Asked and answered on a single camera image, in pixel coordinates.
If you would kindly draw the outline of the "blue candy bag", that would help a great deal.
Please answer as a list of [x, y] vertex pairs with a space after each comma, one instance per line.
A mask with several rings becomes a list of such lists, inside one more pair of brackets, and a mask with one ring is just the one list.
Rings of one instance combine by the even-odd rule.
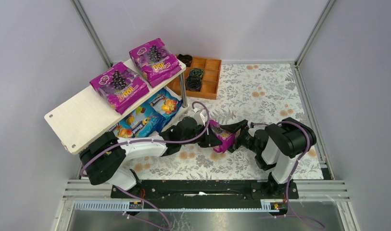
[[173, 96], [167, 89], [162, 88], [152, 95], [147, 103], [161, 114], [166, 121], [170, 121], [180, 109], [182, 100]]
[[165, 117], [148, 103], [143, 103], [125, 118], [125, 122], [131, 128], [134, 138], [144, 138], [155, 131], [159, 132]]
[[124, 123], [117, 123], [109, 129], [118, 138], [133, 138], [132, 128]]

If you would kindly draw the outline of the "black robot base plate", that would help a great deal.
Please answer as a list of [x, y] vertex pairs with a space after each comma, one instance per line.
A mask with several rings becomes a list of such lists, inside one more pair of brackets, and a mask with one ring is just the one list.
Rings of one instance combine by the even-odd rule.
[[284, 205], [299, 198], [291, 182], [285, 191], [270, 194], [264, 190], [266, 180], [143, 180], [129, 193], [158, 205], [233, 207], [251, 205], [262, 200]]

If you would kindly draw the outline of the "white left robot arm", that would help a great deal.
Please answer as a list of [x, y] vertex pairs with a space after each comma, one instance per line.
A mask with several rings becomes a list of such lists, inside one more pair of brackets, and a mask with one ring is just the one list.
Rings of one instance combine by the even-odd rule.
[[83, 165], [81, 171], [92, 185], [107, 182], [128, 191], [139, 179], [135, 171], [122, 167], [125, 162], [148, 156], [170, 156], [186, 144], [209, 148], [221, 145], [222, 141], [209, 124], [198, 124], [188, 116], [152, 137], [117, 138], [113, 133], [106, 132], [79, 155]]

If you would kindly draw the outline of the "purple candy bag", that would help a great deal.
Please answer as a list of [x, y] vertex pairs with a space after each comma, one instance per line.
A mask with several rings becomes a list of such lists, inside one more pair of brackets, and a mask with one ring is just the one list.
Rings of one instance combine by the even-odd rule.
[[123, 62], [115, 64], [90, 82], [93, 89], [119, 114], [150, 92], [140, 75]]
[[160, 38], [130, 50], [129, 55], [139, 73], [153, 88], [182, 70], [177, 57]]
[[212, 133], [221, 141], [221, 144], [214, 146], [213, 150], [217, 153], [225, 153], [234, 144], [236, 135], [220, 128], [220, 124], [214, 120], [210, 120], [209, 126]]

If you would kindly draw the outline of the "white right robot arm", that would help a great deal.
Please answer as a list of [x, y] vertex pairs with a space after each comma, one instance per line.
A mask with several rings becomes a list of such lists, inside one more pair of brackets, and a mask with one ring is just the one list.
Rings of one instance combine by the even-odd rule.
[[264, 129], [247, 120], [221, 128], [235, 134], [231, 151], [243, 146], [255, 154], [257, 166], [269, 171], [264, 190], [270, 194], [283, 192], [291, 184], [298, 162], [316, 144], [316, 134], [307, 125], [287, 117]]

